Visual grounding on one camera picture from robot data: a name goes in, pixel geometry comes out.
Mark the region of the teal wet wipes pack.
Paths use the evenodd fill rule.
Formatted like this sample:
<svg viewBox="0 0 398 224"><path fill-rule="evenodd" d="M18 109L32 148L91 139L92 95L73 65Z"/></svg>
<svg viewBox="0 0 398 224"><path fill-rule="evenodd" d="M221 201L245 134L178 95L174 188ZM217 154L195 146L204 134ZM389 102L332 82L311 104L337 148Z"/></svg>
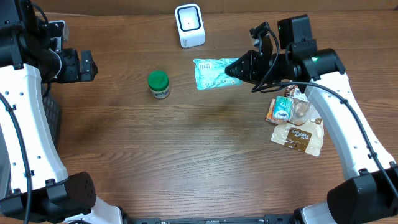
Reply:
<svg viewBox="0 0 398 224"><path fill-rule="evenodd" d="M225 73L225 68L237 61L237 59L238 58L194 59L194 76L197 89L207 90L242 84L243 81L240 79Z"/></svg>

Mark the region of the teal Kleenex tissue pack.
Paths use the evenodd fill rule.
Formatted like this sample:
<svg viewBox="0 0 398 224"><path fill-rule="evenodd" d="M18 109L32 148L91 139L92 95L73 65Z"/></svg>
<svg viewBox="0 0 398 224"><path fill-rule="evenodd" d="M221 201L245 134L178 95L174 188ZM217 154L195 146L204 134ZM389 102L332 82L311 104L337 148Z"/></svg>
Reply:
<svg viewBox="0 0 398 224"><path fill-rule="evenodd" d="M277 96L274 103L272 117L282 121L288 121L292 115L293 99Z"/></svg>

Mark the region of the orange Kleenex tissue pack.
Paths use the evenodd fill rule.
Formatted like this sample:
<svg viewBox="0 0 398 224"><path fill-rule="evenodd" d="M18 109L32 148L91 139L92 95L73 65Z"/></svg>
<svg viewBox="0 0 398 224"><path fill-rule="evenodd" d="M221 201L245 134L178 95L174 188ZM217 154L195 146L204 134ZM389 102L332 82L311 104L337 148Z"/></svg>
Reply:
<svg viewBox="0 0 398 224"><path fill-rule="evenodd" d="M279 123L278 120L273 118L274 103L275 103L275 99L271 99L271 102L269 104L269 107L268 107L268 110L266 113L265 120L270 123L278 124Z"/></svg>

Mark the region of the brown snack pouch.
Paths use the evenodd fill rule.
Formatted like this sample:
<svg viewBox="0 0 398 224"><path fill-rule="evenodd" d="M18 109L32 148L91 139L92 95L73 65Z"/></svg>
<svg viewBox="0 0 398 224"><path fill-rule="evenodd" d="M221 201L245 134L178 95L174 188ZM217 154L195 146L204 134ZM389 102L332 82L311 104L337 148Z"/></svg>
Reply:
<svg viewBox="0 0 398 224"><path fill-rule="evenodd" d="M297 85L289 85L285 97L293 99L288 121L278 120L271 141L284 147L319 156L323 146L323 120Z"/></svg>

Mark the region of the green lid jar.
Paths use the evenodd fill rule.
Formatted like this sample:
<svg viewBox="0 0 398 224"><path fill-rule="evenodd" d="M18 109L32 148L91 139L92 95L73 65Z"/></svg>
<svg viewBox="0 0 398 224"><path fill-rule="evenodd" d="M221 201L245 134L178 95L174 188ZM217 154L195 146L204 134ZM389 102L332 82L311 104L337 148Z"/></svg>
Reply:
<svg viewBox="0 0 398 224"><path fill-rule="evenodd" d="M170 94L170 82L168 75L161 70L155 70L150 73L147 79L148 86L157 99L164 99Z"/></svg>

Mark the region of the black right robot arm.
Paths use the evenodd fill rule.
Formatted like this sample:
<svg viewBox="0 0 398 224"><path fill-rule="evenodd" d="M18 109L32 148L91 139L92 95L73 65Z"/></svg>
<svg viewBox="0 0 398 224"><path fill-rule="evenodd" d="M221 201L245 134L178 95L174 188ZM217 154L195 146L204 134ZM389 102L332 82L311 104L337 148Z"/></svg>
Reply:
<svg viewBox="0 0 398 224"><path fill-rule="evenodd" d="M374 135L333 49L320 50L307 15L250 30L254 50L226 74L268 93L297 85L321 116L340 157L345 181L324 202L282 215L284 223L367 223L397 215L397 162Z"/></svg>

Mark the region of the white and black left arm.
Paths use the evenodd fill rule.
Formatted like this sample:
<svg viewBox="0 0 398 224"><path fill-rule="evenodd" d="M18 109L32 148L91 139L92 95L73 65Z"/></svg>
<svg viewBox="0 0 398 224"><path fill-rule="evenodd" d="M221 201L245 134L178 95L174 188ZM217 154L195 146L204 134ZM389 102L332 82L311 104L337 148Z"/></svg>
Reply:
<svg viewBox="0 0 398 224"><path fill-rule="evenodd" d="M42 85L89 82L98 72L89 50L63 47L67 38L66 23L38 5L1 2L1 131L11 168L1 211L24 223L128 223L88 173L68 174L55 148Z"/></svg>

